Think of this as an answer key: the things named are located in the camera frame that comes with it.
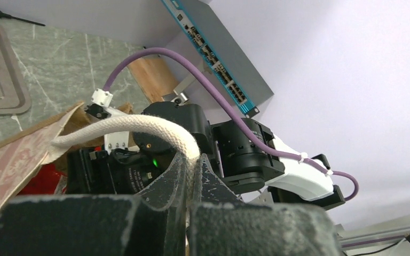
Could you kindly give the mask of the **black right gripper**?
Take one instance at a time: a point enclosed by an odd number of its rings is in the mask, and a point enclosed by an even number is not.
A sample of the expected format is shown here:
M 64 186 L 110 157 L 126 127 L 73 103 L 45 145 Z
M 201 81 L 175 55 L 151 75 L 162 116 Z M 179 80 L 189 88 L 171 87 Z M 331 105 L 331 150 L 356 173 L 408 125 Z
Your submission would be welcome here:
M 67 194 L 136 194 L 170 165 L 175 153 L 81 148 L 67 154 Z

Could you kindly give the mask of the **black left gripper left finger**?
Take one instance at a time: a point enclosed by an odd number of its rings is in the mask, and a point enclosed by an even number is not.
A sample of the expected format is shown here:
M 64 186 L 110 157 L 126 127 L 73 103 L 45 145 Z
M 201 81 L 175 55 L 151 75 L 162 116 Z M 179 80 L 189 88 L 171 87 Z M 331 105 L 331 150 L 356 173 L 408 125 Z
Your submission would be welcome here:
M 0 210 L 0 255 L 183 255 L 187 161 L 136 195 L 18 196 Z

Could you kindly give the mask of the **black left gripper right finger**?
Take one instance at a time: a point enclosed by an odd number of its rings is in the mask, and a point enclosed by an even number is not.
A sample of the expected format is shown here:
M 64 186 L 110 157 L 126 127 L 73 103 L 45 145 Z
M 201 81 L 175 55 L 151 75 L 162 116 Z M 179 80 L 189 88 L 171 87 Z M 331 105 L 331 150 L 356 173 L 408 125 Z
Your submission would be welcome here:
M 241 201 L 206 155 L 196 162 L 188 242 L 191 255 L 341 255 L 327 213 L 310 204 Z

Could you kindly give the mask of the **red candy bag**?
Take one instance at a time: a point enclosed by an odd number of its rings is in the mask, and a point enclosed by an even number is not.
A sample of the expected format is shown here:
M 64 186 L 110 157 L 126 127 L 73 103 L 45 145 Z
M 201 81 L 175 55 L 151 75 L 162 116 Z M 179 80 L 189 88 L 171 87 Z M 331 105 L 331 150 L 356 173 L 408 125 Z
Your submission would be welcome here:
M 66 189 L 67 176 L 51 163 L 43 165 L 17 195 L 59 195 L 64 194 Z

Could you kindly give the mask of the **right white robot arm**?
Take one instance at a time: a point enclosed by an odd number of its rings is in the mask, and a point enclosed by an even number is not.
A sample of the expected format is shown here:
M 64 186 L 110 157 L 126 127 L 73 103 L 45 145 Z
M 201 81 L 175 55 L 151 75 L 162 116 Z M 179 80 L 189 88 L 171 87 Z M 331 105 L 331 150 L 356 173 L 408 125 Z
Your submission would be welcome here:
M 213 171 L 236 194 L 267 187 L 275 202 L 310 203 L 326 210 L 345 203 L 338 185 L 308 164 L 274 156 L 256 146 L 230 120 L 210 124 L 196 104 L 155 102 L 143 114 L 164 118 L 188 130 Z M 109 134 L 102 146 L 84 147 L 67 155 L 69 194 L 136 194 L 166 169 L 173 146 L 147 133 L 133 135 L 136 149 L 123 142 L 122 133 Z

